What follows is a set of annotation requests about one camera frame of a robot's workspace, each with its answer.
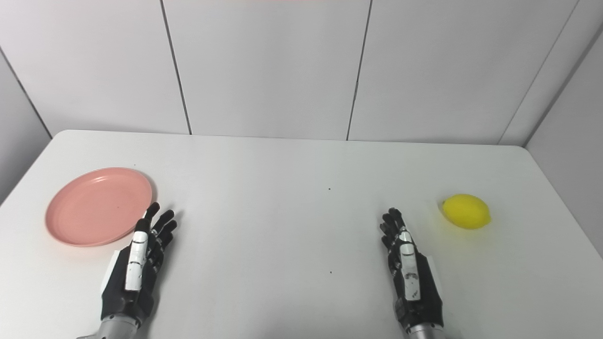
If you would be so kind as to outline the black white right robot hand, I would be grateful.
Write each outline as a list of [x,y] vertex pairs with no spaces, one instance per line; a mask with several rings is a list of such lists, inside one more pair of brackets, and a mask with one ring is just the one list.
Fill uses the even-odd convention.
[[442,336],[443,301],[428,259],[417,248],[400,210],[389,208],[379,229],[398,296],[394,309],[401,328],[409,336]]

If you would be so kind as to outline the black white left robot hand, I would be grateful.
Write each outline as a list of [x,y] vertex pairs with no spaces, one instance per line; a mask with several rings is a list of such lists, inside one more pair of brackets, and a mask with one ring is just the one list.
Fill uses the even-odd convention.
[[134,225],[132,239],[118,252],[101,294],[101,319],[127,317],[142,326],[154,307],[154,289],[164,253],[178,226],[175,212],[167,210],[157,221],[160,204],[153,202]]

